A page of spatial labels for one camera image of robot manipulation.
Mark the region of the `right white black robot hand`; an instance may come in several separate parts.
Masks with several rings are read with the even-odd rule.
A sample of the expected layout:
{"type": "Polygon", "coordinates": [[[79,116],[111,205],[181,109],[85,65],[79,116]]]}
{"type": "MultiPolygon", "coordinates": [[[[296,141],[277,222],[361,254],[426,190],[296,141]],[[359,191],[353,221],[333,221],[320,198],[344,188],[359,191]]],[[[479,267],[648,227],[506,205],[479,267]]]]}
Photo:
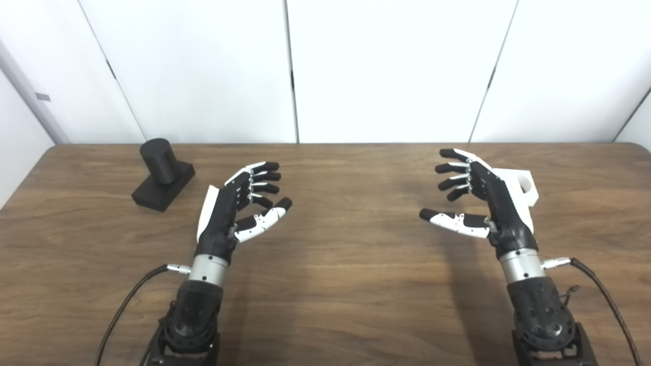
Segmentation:
{"type": "Polygon", "coordinates": [[[539,250],[529,204],[516,177],[503,174],[464,150],[443,148],[439,153],[450,161],[437,165],[436,173],[455,173],[438,185],[440,191],[448,191],[447,200],[454,202],[471,194],[486,202],[490,213],[486,216],[423,208],[421,219],[458,234],[488,239],[498,259],[510,252],[539,250]]]}

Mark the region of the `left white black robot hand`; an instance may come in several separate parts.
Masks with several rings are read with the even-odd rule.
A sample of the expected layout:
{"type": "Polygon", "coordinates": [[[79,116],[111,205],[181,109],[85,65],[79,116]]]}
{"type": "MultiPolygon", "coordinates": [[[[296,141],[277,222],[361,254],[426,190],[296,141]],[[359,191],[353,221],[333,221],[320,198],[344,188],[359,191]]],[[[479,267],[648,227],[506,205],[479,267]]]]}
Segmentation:
{"type": "Polygon", "coordinates": [[[208,255],[231,263],[238,244],[263,234],[290,210],[288,197],[273,202],[265,194],[278,194],[281,180],[277,162],[246,165],[221,188],[209,186],[197,229],[195,255],[208,255]]]}

